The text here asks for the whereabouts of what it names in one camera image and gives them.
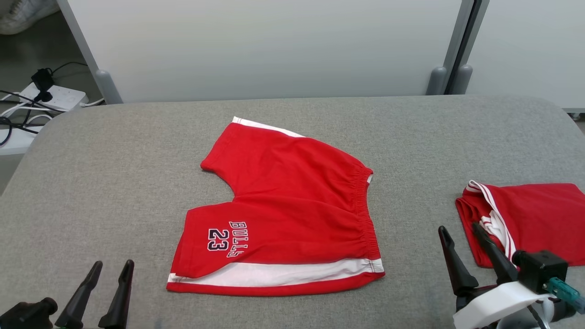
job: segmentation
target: clothing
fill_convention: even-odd
[[[384,276],[366,202],[373,172],[351,155],[234,118],[201,167],[234,199],[189,210],[167,289],[286,296]]]
[[[455,201],[477,264],[492,264],[473,234],[479,222],[512,260],[516,250],[549,250],[569,263],[585,265],[585,195],[574,184],[497,187],[470,181]]]

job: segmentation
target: shorts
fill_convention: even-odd
[[[201,167],[234,198],[187,212],[168,290],[321,294],[384,276],[366,201],[373,172],[351,155],[234,118]]]

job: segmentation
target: white partition panel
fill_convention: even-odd
[[[124,102],[422,95],[431,70],[443,65],[462,4],[60,3],[70,6],[95,64],[110,72]]]
[[[585,2],[490,0],[467,60],[467,94],[521,94],[585,108]]]

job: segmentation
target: white sneaker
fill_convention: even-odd
[[[57,0],[14,0],[10,11],[0,17],[0,35],[20,33],[58,11]]]

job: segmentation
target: white striped trim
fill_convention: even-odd
[[[230,263],[209,275],[192,279],[168,275],[168,282],[222,287],[277,287],[345,279],[362,273],[383,273],[382,260],[342,259],[326,264]]]
[[[273,126],[269,126],[269,125],[265,125],[265,124],[261,124],[259,122],[254,122],[254,121],[250,121],[250,120],[246,120],[246,119],[242,119],[242,118],[238,118],[237,116],[233,117],[232,123],[234,124],[241,124],[244,126],[249,126],[249,127],[255,127],[255,128],[262,128],[262,129],[268,129],[268,130],[274,130],[274,131],[280,131],[281,133],[291,136],[291,137],[304,137],[303,135],[299,135],[296,132],[292,132],[292,131],[288,131],[286,129],[283,128],[278,128],[278,127],[273,127]]]
[[[486,202],[491,206],[492,211],[490,211],[490,217],[482,217],[480,220],[480,225],[489,234],[495,235],[498,240],[500,240],[502,246],[504,246],[504,253],[506,257],[512,261],[512,255],[514,252],[516,252],[516,244],[514,244],[514,240],[512,239],[512,235],[510,235],[510,231],[506,226],[506,222],[504,221],[504,218],[495,204],[495,200],[491,195],[490,189],[488,189],[487,186],[474,180],[470,180],[467,187],[481,191],[483,197],[486,199]]]

